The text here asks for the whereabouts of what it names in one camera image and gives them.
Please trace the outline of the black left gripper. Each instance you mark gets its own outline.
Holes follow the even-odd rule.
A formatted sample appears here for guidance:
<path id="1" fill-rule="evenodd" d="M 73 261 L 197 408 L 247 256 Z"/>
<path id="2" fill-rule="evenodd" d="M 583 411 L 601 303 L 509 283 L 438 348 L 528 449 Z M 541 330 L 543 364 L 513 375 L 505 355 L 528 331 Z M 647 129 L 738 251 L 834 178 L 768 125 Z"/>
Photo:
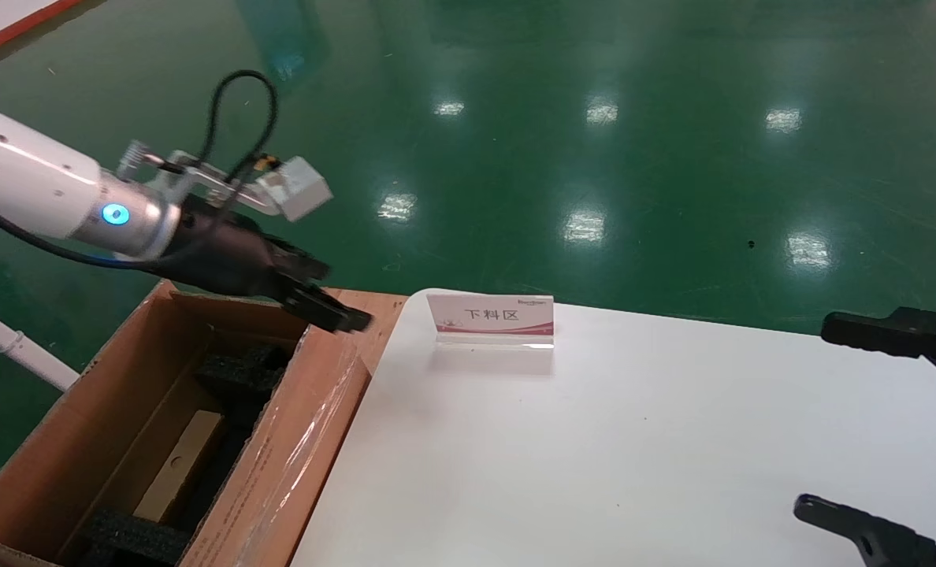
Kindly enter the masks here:
<path id="1" fill-rule="evenodd" d="M 209 293 L 282 302 L 285 311 L 327 332 L 365 331 L 371 313 L 346 306 L 314 286 L 329 272 L 327 263 L 263 232 L 248 216 L 232 213 L 193 255 L 156 274 Z"/>

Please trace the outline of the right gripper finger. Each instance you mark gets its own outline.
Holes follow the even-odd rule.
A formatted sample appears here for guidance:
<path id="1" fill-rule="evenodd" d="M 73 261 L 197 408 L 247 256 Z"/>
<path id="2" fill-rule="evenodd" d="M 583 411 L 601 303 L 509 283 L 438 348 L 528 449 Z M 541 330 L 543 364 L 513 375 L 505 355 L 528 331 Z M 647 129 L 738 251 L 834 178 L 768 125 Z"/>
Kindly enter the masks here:
<path id="1" fill-rule="evenodd" d="M 799 495 L 793 516 L 849 539 L 865 566 L 936 566 L 936 541 L 874 514 L 816 495 Z"/>
<path id="2" fill-rule="evenodd" d="M 936 312 L 900 306 L 886 318 L 828 313 L 823 341 L 894 358 L 925 358 L 936 367 Z"/>

